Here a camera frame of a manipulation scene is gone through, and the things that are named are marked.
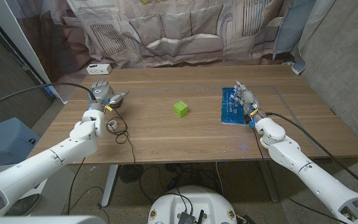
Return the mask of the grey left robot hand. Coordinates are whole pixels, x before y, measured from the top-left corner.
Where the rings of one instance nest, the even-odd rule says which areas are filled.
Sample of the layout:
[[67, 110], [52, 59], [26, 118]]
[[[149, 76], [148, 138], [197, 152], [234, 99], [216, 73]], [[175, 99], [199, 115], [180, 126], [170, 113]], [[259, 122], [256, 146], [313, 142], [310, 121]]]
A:
[[128, 91], [115, 92], [112, 86], [109, 85], [109, 82], [103, 80], [93, 83], [90, 91], [94, 95], [95, 100], [92, 99], [89, 93], [87, 94], [87, 98], [89, 99], [88, 110], [98, 110], [102, 112], [105, 111], [106, 106], [109, 109], [119, 108], [124, 97], [129, 93]]

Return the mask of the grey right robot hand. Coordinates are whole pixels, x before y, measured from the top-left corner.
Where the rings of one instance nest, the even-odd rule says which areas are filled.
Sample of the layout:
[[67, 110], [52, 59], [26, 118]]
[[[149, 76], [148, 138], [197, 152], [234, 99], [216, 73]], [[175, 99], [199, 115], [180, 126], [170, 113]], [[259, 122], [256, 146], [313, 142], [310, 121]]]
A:
[[244, 114], [250, 118], [250, 121], [257, 123], [265, 118], [257, 97], [239, 80], [236, 81], [231, 98], [243, 107]]

